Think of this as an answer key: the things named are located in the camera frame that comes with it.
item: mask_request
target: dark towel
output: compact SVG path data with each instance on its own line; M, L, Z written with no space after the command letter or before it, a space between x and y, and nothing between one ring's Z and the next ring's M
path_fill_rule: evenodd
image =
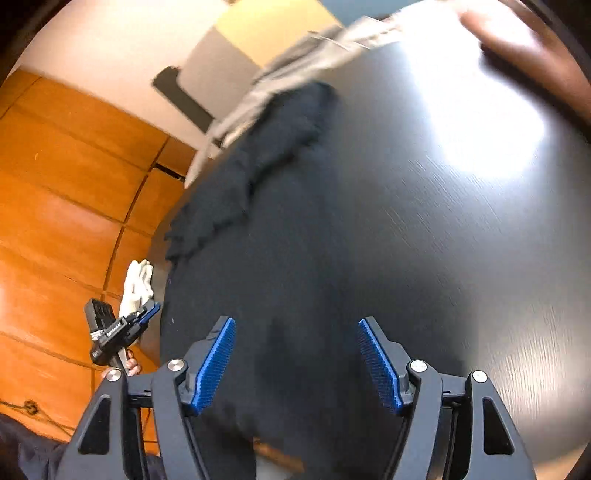
M324 147L335 106L319 83L278 95L196 188L168 236L160 345L163 361L182 356L233 316L236 347L204 416L302 458L313 478L362 480L383 471L398 420L355 342L340 182Z
M333 89L311 83L273 98L231 157L200 186L171 223L167 259L188 256L216 230L248 214L257 185L272 169L293 161L326 129Z

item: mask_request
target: wooden panel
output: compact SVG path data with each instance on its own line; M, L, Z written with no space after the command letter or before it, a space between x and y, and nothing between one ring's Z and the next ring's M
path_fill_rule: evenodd
M163 171L152 170L135 202L128 224L152 235L182 194L182 182Z
M121 226L0 172L0 245L102 288Z
M58 273L0 248L0 330L89 364L84 305L98 295Z
M139 118L61 83L40 79L17 105L147 170L167 135Z
M131 350L133 350L138 363L142 366L142 373L152 374L158 369L158 366L138 346L132 346Z
M184 177L195 153L193 147L170 137L158 156L158 163Z
M125 220L145 173L11 109L0 121L0 168L46 186L119 221Z
M37 414L36 416L32 417L27 413L20 411L20 410L13 410L5 405L0 405L0 413L4 413L8 415L10 418L15 419L17 422L23 424L29 430L43 435L44 437L49 437L54 440L59 440L61 442L69 442L70 437L66 435L61 429L57 426L44 421L43 418Z
M117 247L115 260L111 267L107 290L110 293L123 295L127 268L133 260L141 262L150 249L151 238L126 228Z
M90 400L89 370L0 335L0 392L4 401L34 400L56 422L76 427Z
M150 413L150 415L148 416L148 414L146 414L146 416L144 417L144 422L143 422L143 426L144 426L144 440L147 442L157 442L158 441L158 437L156 436L156 425L154 424L154 410L152 410L151 408L145 408L142 410L143 412L146 413Z
M158 447L158 443L144 442L144 449L146 453L160 456L160 448Z
M0 116L27 90L39 75L18 69L8 77L0 88Z

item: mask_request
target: black table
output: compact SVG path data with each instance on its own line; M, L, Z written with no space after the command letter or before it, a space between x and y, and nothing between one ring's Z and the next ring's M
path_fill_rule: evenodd
M489 373L535 463L584 446L588 133L464 33L417 35L324 80L341 97L330 150L350 275L357 304L375 306L352 317L375 316L441 372ZM157 298L163 235L190 193L154 237Z

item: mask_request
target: black cable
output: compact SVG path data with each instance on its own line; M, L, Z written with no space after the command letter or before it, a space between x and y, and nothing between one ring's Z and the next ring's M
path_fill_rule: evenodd
M35 415L40 413L43 417L45 417L44 419L40 419L40 421L44 421L45 423L48 423L50 425L53 425L54 427L57 427L63 433L65 433L69 438L72 438L72 433L68 432L68 430L71 430L71 431L76 430L75 428L72 428L67 425L63 425L59 422L56 422L34 400L25 400L23 405L16 405L14 403L10 403L10 402L0 399L0 405L4 405L4 406L11 408L13 410L16 410L16 411L24 410L31 417L34 417Z

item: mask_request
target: hand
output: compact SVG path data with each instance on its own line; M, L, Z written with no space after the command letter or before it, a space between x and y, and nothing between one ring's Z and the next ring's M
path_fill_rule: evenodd
M468 0L460 22L591 124L591 84L558 36L518 0Z
M137 359L135 358L134 353L131 350L126 350L127 352L127 362L125 363L125 368L129 370L129 377L133 377L134 375L139 375L142 371L142 366L138 363ZM114 367L109 367L107 370L101 373L101 378L104 379L111 370L115 370Z

